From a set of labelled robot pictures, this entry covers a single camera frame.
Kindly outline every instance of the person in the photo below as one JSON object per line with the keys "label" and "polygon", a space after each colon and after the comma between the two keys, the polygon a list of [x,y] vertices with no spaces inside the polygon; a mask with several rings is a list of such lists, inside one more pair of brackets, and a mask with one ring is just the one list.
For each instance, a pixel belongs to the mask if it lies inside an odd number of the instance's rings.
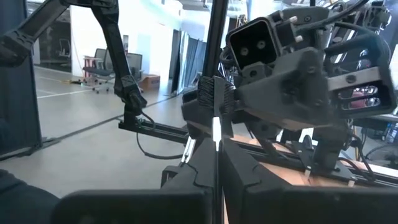
{"label": "person", "polygon": [[[0,149],[8,145],[9,128],[0,118]],[[59,198],[43,189],[28,185],[0,169],[0,223],[49,224]]]}

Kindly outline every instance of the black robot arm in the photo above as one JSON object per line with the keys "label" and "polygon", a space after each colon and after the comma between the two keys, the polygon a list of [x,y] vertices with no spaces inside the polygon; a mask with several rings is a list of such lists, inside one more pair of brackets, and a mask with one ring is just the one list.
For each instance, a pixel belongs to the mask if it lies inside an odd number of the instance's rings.
{"label": "black robot arm", "polygon": [[115,72],[114,91],[132,116],[141,114],[147,101],[131,75],[118,26],[117,0],[46,0],[19,27],[0,37],[0,66],[17,67],[30,55],[34,42],[69,6],[88,7],[101,25]]}

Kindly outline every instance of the gray floor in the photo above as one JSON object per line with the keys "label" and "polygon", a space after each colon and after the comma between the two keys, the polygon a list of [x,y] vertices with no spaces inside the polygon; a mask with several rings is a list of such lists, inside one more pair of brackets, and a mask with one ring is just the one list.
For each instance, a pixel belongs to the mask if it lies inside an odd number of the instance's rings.
{"label": "gray floor", "polygon": [[[71,79],[67,73],[36,68],[35,74],[43,136],[63,136],[123,113],[123,104],[111,93],[97,95],[89,87],[62,83]],[[145,92],[144,97],[153,104],[166,100],[166,93],[167,85],[163,85],[159,92]],[[177,97],[144,111],[158,123],[181,127],[185,123],[180,105],[181,98]],[[248,136],[242,125],[235,126],[234,132]],[[181,144],[149,136],[139,138],[143,148],[153,154],[183,151]],[[144,157],[135,133],[118,129],[118,122],[112,121],[29,157],[1,162],[0,169],[62,197],[82,189],[156,189],[164,167],[178,162]]]}

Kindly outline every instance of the black pole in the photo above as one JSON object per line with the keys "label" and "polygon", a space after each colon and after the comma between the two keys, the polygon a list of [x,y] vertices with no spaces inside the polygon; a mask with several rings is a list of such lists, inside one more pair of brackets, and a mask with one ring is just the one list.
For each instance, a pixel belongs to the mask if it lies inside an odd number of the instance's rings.
{"label": "black pole", "polygon": [[203,76],[212,77],[218,70],[221,38],[223,38],[227,10],[228,0],[213,0],[207,35],[206,54],[205,60],[203,61]]}

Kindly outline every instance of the cardboard box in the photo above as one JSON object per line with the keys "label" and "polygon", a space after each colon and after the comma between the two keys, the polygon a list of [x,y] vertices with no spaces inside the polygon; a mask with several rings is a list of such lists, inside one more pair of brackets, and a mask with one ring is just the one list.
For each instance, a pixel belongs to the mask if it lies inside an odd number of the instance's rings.
{"label": "cardboard box", "polygon": [[158,90],[160,87],[159,75],[142,75],[139,86],[145,90]]}

